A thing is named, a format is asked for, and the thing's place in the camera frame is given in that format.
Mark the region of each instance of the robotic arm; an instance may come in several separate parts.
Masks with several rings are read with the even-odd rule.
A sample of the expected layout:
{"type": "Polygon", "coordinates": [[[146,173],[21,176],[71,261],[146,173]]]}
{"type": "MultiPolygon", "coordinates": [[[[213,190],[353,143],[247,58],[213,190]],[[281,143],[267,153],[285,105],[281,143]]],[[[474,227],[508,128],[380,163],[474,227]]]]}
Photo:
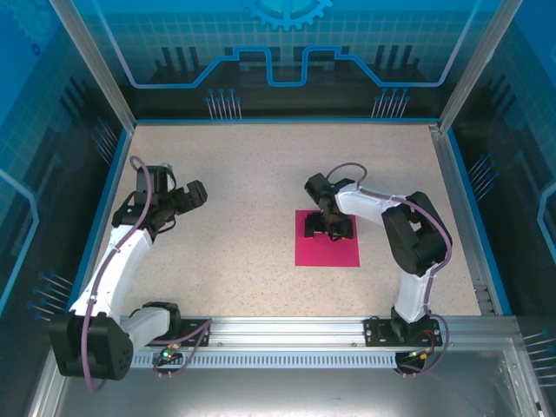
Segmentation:
{"type": "MultiPolygon", "coordinates": [[[[201,182],[190,182],[187,185],[189,192],[185,192],[184,188],[176,188],[169,165],[147,168],[152,185],[147,215],[109,261],[96,297],[92,299],[94,306],[87,342],[89,370],[93,378],[118,381],[129,371],[134,351],[160,336],[172,340],[180,335],[181,315],[173,303],[145,304],[129,319],[120,322],[123,300],[131,280],[156,237],[175,226],[176,216],[201,207],[207,201],[207,192],[201,182]]],[[[147,179],[139,170],[136,191],[114,213],[109,245],[89,285],[67,314],[55,314],[50,321],[50,342],[58,369],[64,376],[83,376],[80,339],[93,283],[101,273],[104,260],[140,219],[146,201],[147,179]]]]}
{"type": "MultiPolygon", "coordinates": [[[[447,246],[437,228],[421,213],[400,202],[400,198],[384,195],[360,187],[344,178],[331,183],[323,174],[309,178],[305,190],[321,209],[305,221],[305,236],[314,232],[326,233],[332,241],[353,238],[353,225],[348,215],[357,215],[381,225],[396,263],[401,268],[398,299],[391,312],[391,327],[400,343],[410,342],[422,334],[429,320],[423,308],[427,288],[435,267],[447,255],[447,246]]],[[[404,197],[430,214],[446,232],[438,213],[428,197],[416,192],[404,197]]]]}

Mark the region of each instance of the gear graphic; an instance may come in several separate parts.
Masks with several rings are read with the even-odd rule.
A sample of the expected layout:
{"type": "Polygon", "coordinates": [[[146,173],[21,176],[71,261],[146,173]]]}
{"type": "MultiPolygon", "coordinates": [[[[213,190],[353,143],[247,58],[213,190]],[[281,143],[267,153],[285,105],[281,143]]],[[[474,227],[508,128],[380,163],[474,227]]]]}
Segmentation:
{"type": "Polygon", "coordinates": [[[292,26],[300,30],[304,23],[313,24],[315,17],[323,17],[332,0],[243,0],[243,4],[261,24],[288,31],[292,26]]]}
{"type": "Polygon", "coordinates": [[[46,0],[0,0],[0,10],[11,11],[19,28],[33,43],[38,43],[50,29],[51,16],[46,0]]]}

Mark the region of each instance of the blue glass wall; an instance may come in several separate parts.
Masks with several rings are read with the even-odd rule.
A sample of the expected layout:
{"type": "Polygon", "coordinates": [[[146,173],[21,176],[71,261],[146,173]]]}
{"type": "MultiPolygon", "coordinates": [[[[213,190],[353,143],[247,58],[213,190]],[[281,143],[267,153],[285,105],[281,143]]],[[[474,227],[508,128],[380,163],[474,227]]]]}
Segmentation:
{"type": "Polygon", "coordinates": [[[525,335],[556,332],[554,16],[552,1],[521,5],[453,126],[525,335]]]}
{"type": "Polygon", "coordinates": [[[76,277],[122,127],[46,0],[0,2],[0,91],[0,405],[15,416],[33,396],[45,326],[65,308],[60,285],[76,277]]]}
{"type": "Polygon", "coordinates": [[[77,0],[76,6],[137,117],[236,118],[240,98],[249,117],[398,118],[440,115],[498,3],[77,0]]]}

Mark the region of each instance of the speckled tabletop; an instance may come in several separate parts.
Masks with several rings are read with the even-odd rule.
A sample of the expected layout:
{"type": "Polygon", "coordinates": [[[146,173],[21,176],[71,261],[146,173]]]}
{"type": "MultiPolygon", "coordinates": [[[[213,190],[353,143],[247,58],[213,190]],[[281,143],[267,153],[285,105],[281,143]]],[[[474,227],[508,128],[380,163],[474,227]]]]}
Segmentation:
{"type": "MultiPolygon", "coordinates": [[[[433,286],[432,308],[480,313],[427,126],[140,125],[129,154],[151,165],[170,163],[178,186],[198,179],[209,199],[156,238],[124,314],[147,301],[177,302],[184,315],[389,314],[400,269],[381,227],[358,221],[360,268],[295,266],[295,211],[315,208],[305,181],[348,161],[367,166],[368,188],[429,196],[453,237],[453,259],[433,286]]],[[[345,168],[333,179],[359,175],[345,168]]],[[[135,180],[126,163],[113,209],[135,189],[135,180]]]]}

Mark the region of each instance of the enclosure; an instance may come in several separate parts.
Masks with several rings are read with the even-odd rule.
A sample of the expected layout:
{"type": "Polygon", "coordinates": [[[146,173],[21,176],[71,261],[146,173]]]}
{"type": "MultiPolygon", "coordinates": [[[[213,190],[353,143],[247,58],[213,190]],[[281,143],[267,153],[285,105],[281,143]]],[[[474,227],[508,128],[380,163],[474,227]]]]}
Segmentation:
{"type": "Polygon", "coordinates": [[[5,415],[553,415],[553,16],[548,0],[0,2],[5,415]],[[156,237],[124,315],[172,301],[213,323],[172,381],[146,347],[93,395],[58,373],[47,329],[101,261],[132,155],[208,200],[156,237]],[[451,343],[415,381],[398,348],[366,346],[400,289],[385,229],[358,217],[351,263],[301,261],[304,184],[343,162],[369,189],[426,193],[452,236],[431,295],[451,343]]]}

